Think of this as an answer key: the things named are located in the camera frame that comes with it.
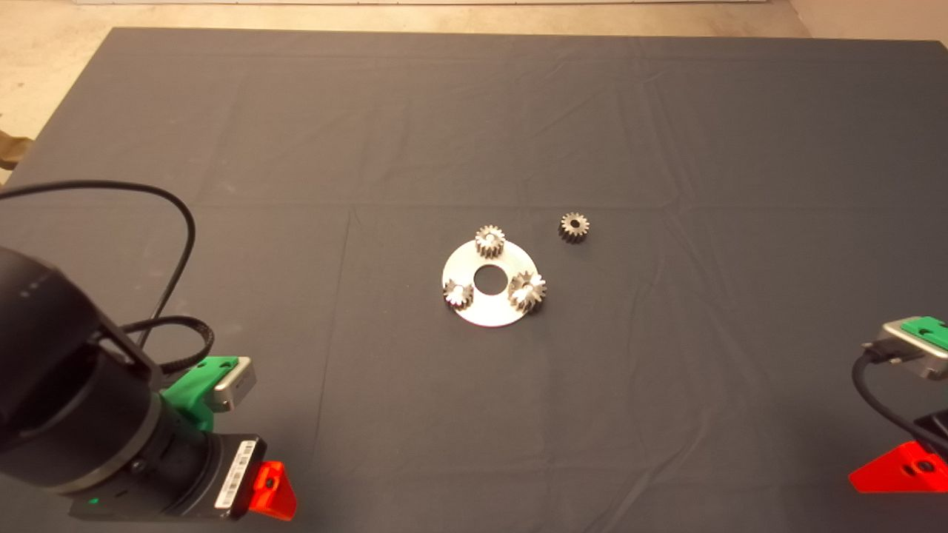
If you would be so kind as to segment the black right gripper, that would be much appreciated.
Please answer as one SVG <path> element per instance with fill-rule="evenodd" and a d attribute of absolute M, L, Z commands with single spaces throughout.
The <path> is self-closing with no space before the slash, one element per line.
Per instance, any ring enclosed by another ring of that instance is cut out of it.
<path fill-rule="evenodd" d="M 857 492 L 947 492 L 946 462 L 935 453 L 947 452 L 947 412 L 938 411 L 916 418 L 915 425 L 937 435 L 939 442 L 924 439 L 926 448 L 917 441 L 906 442 L 854 470 L 849 475 L 849 482 Z"/>

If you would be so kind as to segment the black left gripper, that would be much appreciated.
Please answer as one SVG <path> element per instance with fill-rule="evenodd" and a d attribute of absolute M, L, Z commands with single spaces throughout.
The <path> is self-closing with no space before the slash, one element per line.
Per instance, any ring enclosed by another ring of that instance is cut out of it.
<path fill-rule="evenodd" d="M 298 502 L 287 467 L 264 461 L 254 433 L 161 431 L 104 482 L 71 494 L 77 519 L 240 519 L 290 522 Z"/>

